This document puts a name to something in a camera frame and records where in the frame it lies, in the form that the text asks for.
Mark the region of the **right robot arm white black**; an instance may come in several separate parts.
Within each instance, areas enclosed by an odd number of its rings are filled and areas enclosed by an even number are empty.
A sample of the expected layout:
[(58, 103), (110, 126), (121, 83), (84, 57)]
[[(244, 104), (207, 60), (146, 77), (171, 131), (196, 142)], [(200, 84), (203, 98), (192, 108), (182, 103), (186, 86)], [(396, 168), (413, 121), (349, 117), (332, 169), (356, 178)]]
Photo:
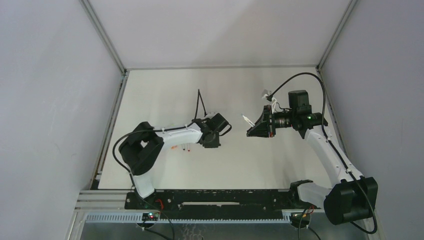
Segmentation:
[(376, 180), (365, 177), (333, 142), (323, 114), (312, 112), (306, 90), (290, 91), (288, 102), (288, 109), (276, 111), (276, 100), (272, 99), (255, 122), (246, 118), (250, 125), (247, 137), (272, 138), (277, 129), (294, 129), (313, 149), (331, 183), (331, 187), (324, 187), (312, 180), (293, 182), (290, 191), (294, 199), (323, 209), (333, 225), (374, 219), (378, 193)]

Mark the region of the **white pen teal tip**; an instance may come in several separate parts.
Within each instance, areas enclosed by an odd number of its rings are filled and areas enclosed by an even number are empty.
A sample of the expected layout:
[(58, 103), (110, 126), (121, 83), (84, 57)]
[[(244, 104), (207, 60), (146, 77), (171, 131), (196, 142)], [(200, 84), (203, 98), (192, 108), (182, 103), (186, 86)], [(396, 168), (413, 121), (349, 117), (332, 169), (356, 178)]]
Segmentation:
[(254, 127), (256, 124), (254, 122), (252, 122), (247, 116), (245, 116), (244, 114), (241, 115), (242, 118), (251, 126)]

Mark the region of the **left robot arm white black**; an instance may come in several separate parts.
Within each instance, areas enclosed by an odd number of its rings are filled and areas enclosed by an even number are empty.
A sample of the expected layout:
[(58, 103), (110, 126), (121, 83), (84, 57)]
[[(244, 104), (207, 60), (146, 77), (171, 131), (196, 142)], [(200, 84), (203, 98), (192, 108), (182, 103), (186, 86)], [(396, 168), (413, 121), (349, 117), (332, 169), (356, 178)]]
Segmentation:
[(138, 196), (145, 199), (155, 192), (150, 171), (161, 151), (186, 144), (199, 144), (205, 149), (218, 148), (221, 146), (220, 137), (231, 130), (232, 125), (217, 112), (170, 128), (155, 128), (144, 121), (115, 142), (112, 155), (129, 172)]

